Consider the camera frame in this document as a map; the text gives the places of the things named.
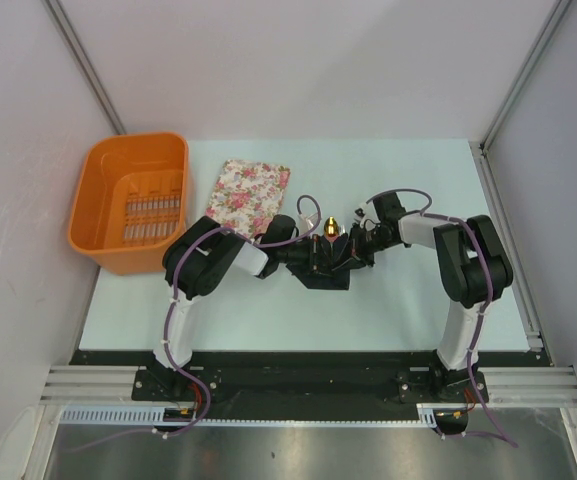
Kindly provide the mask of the floral patterned tray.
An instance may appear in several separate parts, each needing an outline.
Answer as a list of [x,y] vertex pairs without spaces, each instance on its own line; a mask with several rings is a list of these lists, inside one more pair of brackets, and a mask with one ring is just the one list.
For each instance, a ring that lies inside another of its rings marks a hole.
[[279,213],[290,177],[287,166],[229,159],[218,175],[205,215],[253,239]]

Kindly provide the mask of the black paper napkin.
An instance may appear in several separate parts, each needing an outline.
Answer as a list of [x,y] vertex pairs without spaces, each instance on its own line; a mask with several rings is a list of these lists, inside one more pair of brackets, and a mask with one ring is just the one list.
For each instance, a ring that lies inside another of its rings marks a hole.
[[[350,235],[348,233],[339,236],[341,239],[341,248],[338,250],[338,257],[340,257],[341,251],[344,248],[347,239]],[[290,273],[295,276],[307,289],[311,290],[335,290],[335,291],[346,291],[350,288],[350,271],[342,271],[334,273],[331,275],[322,274],[307,274],[304,270],[304,266],[307,262],[307,241],[297,243],[289,251],[286,257],[286,268]],[[372,267],[373,263],[361,263],[359,269],[365,267]]]

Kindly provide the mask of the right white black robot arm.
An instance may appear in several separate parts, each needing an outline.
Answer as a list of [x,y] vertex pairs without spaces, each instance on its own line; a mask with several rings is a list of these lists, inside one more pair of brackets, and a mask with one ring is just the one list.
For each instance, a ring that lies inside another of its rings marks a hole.
[[422,246],[434,250],[450,306],[442,339],[429,367],[429,389],[452,401],[476,388],[479,339],[492,304],[509,288],[514,273],[490,217],[467,220],[431,213],[429,194],[412,188],[387,190],[355,211],[344,244],[334,246],[332,271],[374,265],[388,248]]

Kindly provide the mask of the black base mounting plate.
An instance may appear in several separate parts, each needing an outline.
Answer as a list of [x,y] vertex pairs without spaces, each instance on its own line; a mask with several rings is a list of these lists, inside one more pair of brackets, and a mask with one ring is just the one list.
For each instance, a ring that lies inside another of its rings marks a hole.
[[475,376],[443,374],[420,352],[197,352],[182,373],[146,351],[82,351],[71,365],[129,372],[137,402],[194,403],[214,420],[404,420],[418,403],[464,404],[487,396],[493,371],[550,367],[543,352],[484,352]]

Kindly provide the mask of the orange plastic basket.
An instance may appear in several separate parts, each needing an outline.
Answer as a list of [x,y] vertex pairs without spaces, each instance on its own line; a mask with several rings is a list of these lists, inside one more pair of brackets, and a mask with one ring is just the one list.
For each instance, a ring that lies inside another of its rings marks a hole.
[[171,132],[93,146],[71,210],[70,246],[115,275],[161,271],[164,253],[190,223],[188,154],[186,140]]

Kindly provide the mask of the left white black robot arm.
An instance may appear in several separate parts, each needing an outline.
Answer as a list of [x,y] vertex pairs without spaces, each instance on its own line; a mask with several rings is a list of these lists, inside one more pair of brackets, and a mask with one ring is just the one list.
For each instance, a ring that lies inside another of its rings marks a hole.
[[198,297],[211,294],[235,265],[251,275],[265,279],[283,263],[308,289],[346,289],[349,277],[337,278],[332,268],[318,264],[322,260],[322,239],[311,230],[294,235],[296,222],[286,215],[276,215],[266,232],[248,240],[204,216],[176,240],[163,257],[165,279],[172,297],[163,327],[160,346],[147,372],[155,389],[165,398],[182,397],[189,387],[189,376],[172,364],[168,355],[174,347],[182,352],[181,365],[192,358],[192,348],[185,344],[190,327],[187,311]]

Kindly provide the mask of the iridescent gold spoon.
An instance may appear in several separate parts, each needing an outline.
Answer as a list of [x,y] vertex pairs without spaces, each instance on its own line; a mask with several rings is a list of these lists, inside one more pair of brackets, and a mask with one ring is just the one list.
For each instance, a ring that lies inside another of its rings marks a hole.
[[324,222],[323,234],[326,238],[337,238],[341,235],[341,228],[334,217],[328,217]]

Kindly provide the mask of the aluminium front rail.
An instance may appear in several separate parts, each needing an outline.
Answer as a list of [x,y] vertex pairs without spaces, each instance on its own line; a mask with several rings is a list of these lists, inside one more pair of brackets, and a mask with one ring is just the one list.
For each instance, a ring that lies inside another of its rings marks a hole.
[[53,366],[40,403],[122,405],[132,402],[136,366]]

